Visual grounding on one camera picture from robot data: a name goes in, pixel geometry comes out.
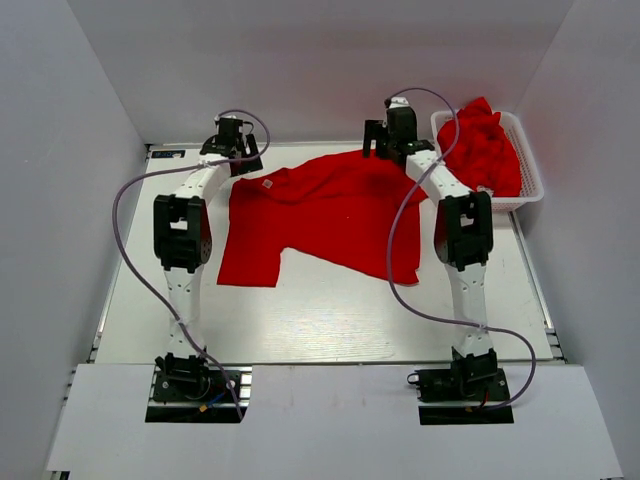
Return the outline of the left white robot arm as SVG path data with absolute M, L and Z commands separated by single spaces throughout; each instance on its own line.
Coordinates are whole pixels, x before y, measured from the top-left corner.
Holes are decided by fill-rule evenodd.
M 227 110 L 214 119 L 216 131 L 199 152 L 197 168 L 171 194 L 153 203 L 153 247 L 168 290 L 168 351 L 176 356 L 207 351 L 200 322 L 201 280 L 213 251 L 208 206 L 230 179 L 263 168 L 254 123 Z

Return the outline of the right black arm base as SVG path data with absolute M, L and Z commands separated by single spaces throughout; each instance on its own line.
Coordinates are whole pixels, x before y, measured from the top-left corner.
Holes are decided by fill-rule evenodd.
M 480 355 L 453 353 L 447 368 L 419 369 L 407 376 L 417 390 L 422 426 L 512 424 L 510 391 L 494 350 Z

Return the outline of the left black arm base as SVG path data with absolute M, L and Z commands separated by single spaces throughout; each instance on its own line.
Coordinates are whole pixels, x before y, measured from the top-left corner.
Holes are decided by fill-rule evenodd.
M 252 369 L 221 372 L 206 359 L 171 353 L 155 359 L 147 423 L 238 424 L 246 413 Z

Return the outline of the red t shirt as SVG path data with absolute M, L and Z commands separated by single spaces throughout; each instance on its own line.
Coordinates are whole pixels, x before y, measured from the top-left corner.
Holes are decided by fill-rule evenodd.
M 218 284 L 275 286 L 286 249 L 388 279 L 389 233 L 413 185 L 391 161 L 365 158 L 359 151 L 237 180 L 229 199 Z M 397 284 L 418 282 L 420 205 L 425 198 L 422 191 L 414 193 L 396 229 L 392 261 Z

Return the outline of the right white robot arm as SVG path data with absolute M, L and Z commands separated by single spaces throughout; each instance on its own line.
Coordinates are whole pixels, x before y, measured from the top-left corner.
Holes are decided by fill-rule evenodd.
M 436 208 L 433 245 L 447 272 L 454 318 L 432 316 L 432 321 L 456 325 L 459 339 L 453 358 L 479 359 L 495 353 L 488 332 L 484 280 L 486 264 L 494 246 L 491 199 L 463 184 L 444 164 L 444 157 L 417 133 L 417 115 L 404 97 L 385 101 L 386 118 L 367 120 L 363 155 L 375 153 L 391 161 L 414 182 L 393 220 L 387 241 L 388 282 L 397 292 L 393 274 L 393 242 L 404 209 L 414 193 L 422 191 Z

